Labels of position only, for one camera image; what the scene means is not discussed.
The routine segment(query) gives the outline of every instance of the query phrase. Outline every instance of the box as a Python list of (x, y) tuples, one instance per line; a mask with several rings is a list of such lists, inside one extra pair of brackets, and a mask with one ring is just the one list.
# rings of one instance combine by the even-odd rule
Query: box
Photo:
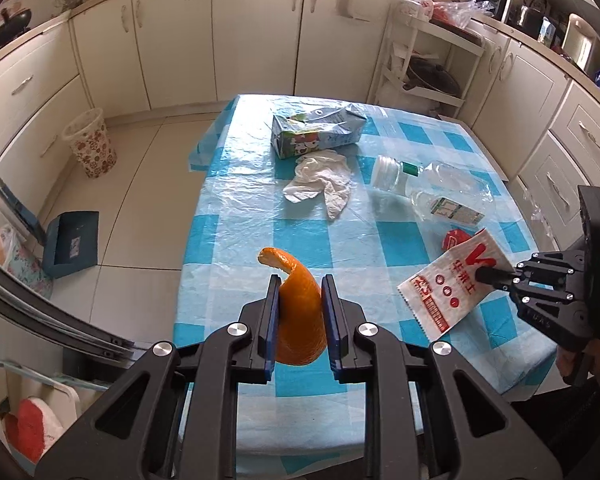
[(271, 144), (279, 158), (336, 148), (358, 142), (365, 123), (366, 115), (353, 104), (289, 117), (274, 114)]
[(62, 278), (98, 264), (98, 211), (69, 211), (54, 218), (46, 229), (42, 268)]

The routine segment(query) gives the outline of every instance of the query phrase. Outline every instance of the metal screw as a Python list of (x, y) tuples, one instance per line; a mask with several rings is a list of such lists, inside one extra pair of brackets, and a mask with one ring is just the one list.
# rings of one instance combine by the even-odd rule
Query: metal screw
[(378, 327), (373, 323), (363, 323), (358, 327), (358, 332), (366, 337), (371, 337), (378, 333)]
[(451, 354), (451, 345), (446, 341), (437, 341), (433, 343), (433, 351), (438, 355)]
[(167, 343), (166, 341), (156, 343), (154, 345), (154, 354), (156, 354), (158, 357), (164, 357), (165, 355), (169, 355), (171, 353), (171, 350), (173, 350), (173, 346), (171, 346), (171, 344)]
[(231, 323), (226, 331), (233, 336), (239, 336), (247, 333), (247, 326), (244, 323)]

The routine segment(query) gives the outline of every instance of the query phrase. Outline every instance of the plastic bottle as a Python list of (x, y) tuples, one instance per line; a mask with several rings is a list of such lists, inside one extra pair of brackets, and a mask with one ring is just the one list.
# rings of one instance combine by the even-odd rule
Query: plastic bottle
[(380, 155), (374, 163), (371, 185), (407, 197), (422, 219), (475, 226), (493, 208), (493, 196), (485, 181), (444, 162), (416, 166)]

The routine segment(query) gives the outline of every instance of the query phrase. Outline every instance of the frying pan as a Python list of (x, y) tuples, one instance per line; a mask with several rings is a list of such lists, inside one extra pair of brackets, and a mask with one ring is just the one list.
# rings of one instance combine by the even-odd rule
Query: frying pan
[(13, 16), (9, 16), (9, 11), (3, 9), (0, 11), (0, 15), (4, 20), (0, 26), (0, 48), (2, 48), (29, 30), (27, 25), (31, 21), (31, 9), (21, 10)]

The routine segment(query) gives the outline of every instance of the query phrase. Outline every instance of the kitchen utensil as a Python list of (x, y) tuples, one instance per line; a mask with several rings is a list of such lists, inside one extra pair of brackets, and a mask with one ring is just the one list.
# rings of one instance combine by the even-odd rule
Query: kitchen utensil
[(520, 6), (513, 27), (536, 40), (540, 34), (544, 14), (526, 5)]
[(29, 30), (28, 25), (31, 21), (31, 10), (24, 9), (13, 16), (9, 16), (9, 11), (3, 9), (0, 11), (0, 15), (4, 21), (0, 26), (0, 48), (2, 48)]
[(577, 14), (569, 15), (562, 49), (590, 78), (600, 70), (600, 37), (594, 28)]
[(404, 86), (405, 90), (410, 90), (414, 86), (423, 86), (430, 90), (460, 97), (460, 85), (442, 65), (419, 57), (412, 57), (407, 68), (407, 76), (410, 81)]

